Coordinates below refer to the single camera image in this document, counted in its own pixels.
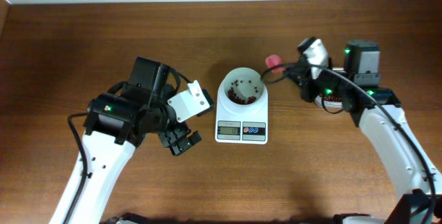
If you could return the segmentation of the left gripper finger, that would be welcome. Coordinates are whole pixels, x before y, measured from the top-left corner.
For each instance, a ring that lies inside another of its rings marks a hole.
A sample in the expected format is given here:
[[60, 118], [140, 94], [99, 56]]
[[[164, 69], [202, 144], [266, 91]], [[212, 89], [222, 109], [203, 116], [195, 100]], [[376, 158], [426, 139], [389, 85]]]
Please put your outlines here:
[[205, 109], [204, 111], [197, 114], [198, 117], [201, 117], [201, 116], [205, 115], [206, 113], [212, 111], [213, 107], [214, 107], [214, 101], [213, 101], [212, 97], [209, 95], [209, 92], [206, 89], [203, 89], [202, 93], [203, 93], [205, 99], [207, 100], [207, 103], [209, 106], [207, 109]]
[[198, 131], [192, 133], [189, 137], [185, 137], [175, 144], [171, 145], [170, 150], [173, 156], [180, 156], [184, 152], [188, 151], [195, 144], [200, 142], [201, 136]]

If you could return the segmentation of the pink measuring scoop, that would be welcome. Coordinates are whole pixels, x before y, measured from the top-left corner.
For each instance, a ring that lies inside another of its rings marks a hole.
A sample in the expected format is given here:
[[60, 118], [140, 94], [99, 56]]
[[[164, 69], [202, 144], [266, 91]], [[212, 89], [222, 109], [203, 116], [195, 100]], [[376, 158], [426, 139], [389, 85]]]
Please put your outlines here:
[[282, 57], [279, 55], [270, 55], [265, 59], [265, 64], [267, 68], [271, 69], [272, 73], [283, 73], [285, 68], [277, 67], [278, 65], [283, 64]]

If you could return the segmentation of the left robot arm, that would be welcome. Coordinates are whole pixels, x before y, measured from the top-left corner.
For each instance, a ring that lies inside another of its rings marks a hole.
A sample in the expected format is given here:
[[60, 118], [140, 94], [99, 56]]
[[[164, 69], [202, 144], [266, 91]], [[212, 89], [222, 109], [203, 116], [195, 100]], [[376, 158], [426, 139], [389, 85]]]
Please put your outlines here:
[[156, 134], [164, 148], [179, 156], [201, 140], [186, 120], [208, 113], [213, 105], [198, 81], [138, 57], [128, 80], [89, 103], [84, 134], [68, 124], [79, 155], [51, 223], [100, 222], [119, 175], [145, 137]]

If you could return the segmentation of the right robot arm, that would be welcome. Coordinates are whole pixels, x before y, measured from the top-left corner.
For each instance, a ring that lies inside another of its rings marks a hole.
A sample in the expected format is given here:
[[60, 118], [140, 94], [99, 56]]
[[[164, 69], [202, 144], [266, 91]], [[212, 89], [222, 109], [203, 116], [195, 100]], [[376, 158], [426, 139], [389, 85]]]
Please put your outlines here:
[[367, 137], [394, 186], [398, 203], [386, 223], [431, 223], [441, 217], [441, 172], [424, 152], [407, 123], [401, 101], [381, 87], [381, 52], [375, 41], [349, 41], [343, 69], [335, 70], [325, 45], [310, 37], [298, 46], [300, 59], [285, 75], [301, 98], [337, 97], [341, 111]]

